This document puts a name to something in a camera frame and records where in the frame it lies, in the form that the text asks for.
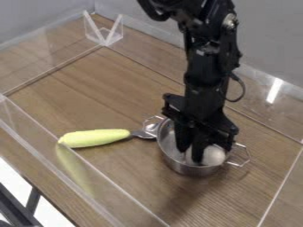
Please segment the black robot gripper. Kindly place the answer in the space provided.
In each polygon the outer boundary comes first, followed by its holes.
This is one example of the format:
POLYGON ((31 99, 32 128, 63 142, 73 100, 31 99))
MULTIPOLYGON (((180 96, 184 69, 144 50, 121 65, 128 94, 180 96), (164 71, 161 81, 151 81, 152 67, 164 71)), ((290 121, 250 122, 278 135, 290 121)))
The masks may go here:
POLYGON ((173 122, 176 148, 184 153, 192 145, 192 161, 200 163, 204 148, 218 144, 232 149, 239 128, 224 115, 228 84, 185 85, 184 95, 163 94, 161 114, 173 122))

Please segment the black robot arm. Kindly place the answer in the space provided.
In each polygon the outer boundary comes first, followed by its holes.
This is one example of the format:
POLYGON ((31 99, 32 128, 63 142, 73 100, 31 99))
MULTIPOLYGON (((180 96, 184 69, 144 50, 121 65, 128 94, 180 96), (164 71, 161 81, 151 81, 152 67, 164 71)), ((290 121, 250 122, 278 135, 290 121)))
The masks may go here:
POLYGON ((161 113, 172 120, 177 150, 204 159, 206 148, 230 151, 239 128, 224 115, 228 82, 238 80, 242 52, 236 43, 239 20, 232 0, 137 0, 155 21, 173 20, 183 33, 187 70, 184 94, 163 95, 161 113))

